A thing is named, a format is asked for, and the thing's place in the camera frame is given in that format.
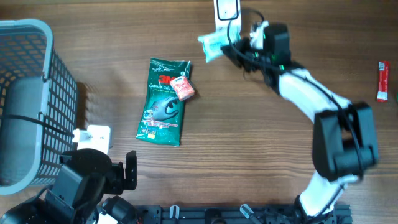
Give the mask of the pink tissue packet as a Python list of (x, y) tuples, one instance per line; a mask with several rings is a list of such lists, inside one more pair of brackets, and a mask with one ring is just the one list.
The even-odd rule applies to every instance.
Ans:
[(191, 85), (189, 79), (184, 75), (181, 75), (171, 80), (170, 86), (172, 87), (180, 101), (185, 101), (195, 94), (194, 87)]

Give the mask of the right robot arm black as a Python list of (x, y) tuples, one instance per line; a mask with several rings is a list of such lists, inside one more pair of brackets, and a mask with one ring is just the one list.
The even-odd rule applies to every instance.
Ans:
[(313, 123), (315, 172), (294, 204), (268, 206), (260, 216), (248, 205), (240, 211), (253, 223), (351, 223), (349, 207), (338, 204), (338, 199), (379, 160), (373, 111), (367, 103), (352, 103), (316, 81), (292, 60), (289, 42), (285, 24), (262, 21), (250, 38), (229, 41), (223, 47), (237, 67), (261, 71), (266, 85)]

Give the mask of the white wet wipes pack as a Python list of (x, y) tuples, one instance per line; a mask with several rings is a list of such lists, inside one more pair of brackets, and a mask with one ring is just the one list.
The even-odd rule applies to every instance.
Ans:
[(222, 47), (229, 45), (227, 30), (219, 30), (210, 34), (201, 35), (198, 41), (202, 43), (206, 63), (223, 55)]

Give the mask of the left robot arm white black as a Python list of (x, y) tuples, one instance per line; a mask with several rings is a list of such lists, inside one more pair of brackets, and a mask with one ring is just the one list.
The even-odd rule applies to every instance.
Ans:
[(103, 195), (121, 195), (137, 187), (137, 154), (126, 162), (113, 163), (96, 149), (80, 149), (61, 155), (60, 172), (54, 184), (35, 197), (10, 209), (1, 223), (86, 223), (99, 220), (97, 204)]

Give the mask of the green 3M gloves packet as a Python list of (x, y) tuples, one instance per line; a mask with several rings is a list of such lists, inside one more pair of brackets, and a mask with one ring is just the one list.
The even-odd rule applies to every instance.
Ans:
[(150, 60), (146, 102), (136, 139), (155, 144), (179, 146), (185, 103), (170, 85), (174, 79), (190, 77), (191, 63), (183, 60)]

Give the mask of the red Nescafe stick sachet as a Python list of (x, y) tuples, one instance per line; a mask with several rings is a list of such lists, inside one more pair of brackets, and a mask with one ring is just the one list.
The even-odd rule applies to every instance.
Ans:
[(388, 61), (379, 62), (379, 84), (377, 91), (377, 102), (385, 102), (388, 100), (388, 81), (389, 81), (389, 67)]

